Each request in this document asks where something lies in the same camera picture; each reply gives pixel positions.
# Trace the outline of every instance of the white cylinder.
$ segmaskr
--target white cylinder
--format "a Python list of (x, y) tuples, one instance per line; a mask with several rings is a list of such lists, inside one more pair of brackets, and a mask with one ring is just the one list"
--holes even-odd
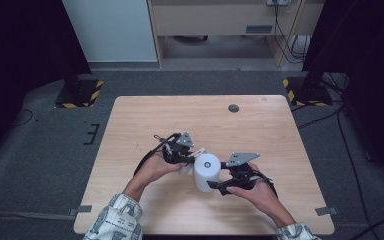
[(198, 190), (201, 192), (214, 191), (208, 186), (207, 181), (218, 182), (220, 169), (220, 160), (213, 154), (204, 153), (195, 159), (193, 176)]

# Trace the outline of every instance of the power outlet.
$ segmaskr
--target power outlet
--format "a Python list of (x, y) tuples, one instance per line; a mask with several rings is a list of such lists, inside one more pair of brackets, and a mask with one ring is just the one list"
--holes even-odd
[(267, 0), (267, 5), (268, 6), (274, 6), (274, 5), (287, 6), (287, 5), (291, 5), (291, 1), (292, 0)]

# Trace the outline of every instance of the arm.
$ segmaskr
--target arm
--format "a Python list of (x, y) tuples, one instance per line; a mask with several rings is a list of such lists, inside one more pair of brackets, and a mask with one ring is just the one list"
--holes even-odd
[[(248, 163), (250, 167), (259, 171), (257, 165)], [(255, 182), (254, 188), (245, 190), (238, 187), (228, 187), (227, 190), (243, 199), (251, 202), (258, 210), (267, 214), (278, 227), (278, 237), (281, 240), (317, 240), (311, 231), (302, 223), (296, 223), (295, 219), (279, 201), (269, 185), (262, 179)]]
[(142, 239), (142, 229), (138, 223), (142, 215), (139, 200), (145, 188), (181, 167), (181, 164), (166, 163), (157, 153), (152, 155), (129, 181), (123, 192), (115, 195), (108, 206), (102, 209), (84, 239)]

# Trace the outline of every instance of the patterned sleeve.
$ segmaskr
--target patterned sleeve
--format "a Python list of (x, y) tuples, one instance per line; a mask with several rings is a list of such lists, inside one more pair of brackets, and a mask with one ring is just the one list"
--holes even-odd
[(138, 202), (127, 195), (117, 194), (99, 213), (83, 240), (142, 239), (142, 228), (138, 223), (141, 216), (142, 208)]
[(313, 236), (310, 229), (304, 223), (295, 223), (278, 229), (278, 240), (321, 240)]

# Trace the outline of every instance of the gray carpet floor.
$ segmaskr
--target gray carpet floor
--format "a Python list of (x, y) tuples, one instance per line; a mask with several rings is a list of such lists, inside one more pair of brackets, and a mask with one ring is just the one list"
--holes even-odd
[[(54, 101), (63, 86), (57, 81), (31, 91), (24, 110), (0, 145), (0, 212), (67, 215), (80, 205), (114, 100), (126, 95), (286, 95), (282, 79), (302, 75), (279, 71), (107, 71), (94, 72), (104, 84), (93, 107), (58, 109)], [(331, 92), (334, 100), (339, 96)], [(297, 126), (335, 112), (304, 107), (293, 112)], [(349, 118), (339, 115), (372, 224), (384, 219), (384, 166), (366, 160)], [(88, 132), (100, 124), (94, 144)], [(322, 239), (351, 239), (367, 228), (356, 177), (341, 137), (336, 115), (300, 129), (321, 191), (333, 215), (335, 232)], [(74, 220), (0, 217), (0, 239), (81, 239)], [(375, 229), (384, 239), (384, 224)], [(144, 239), (187, 239), (145, 236)], [(220, 237), (220, 239), (261, 239)], [(373, 233), (361, 239), (376, 239)]]

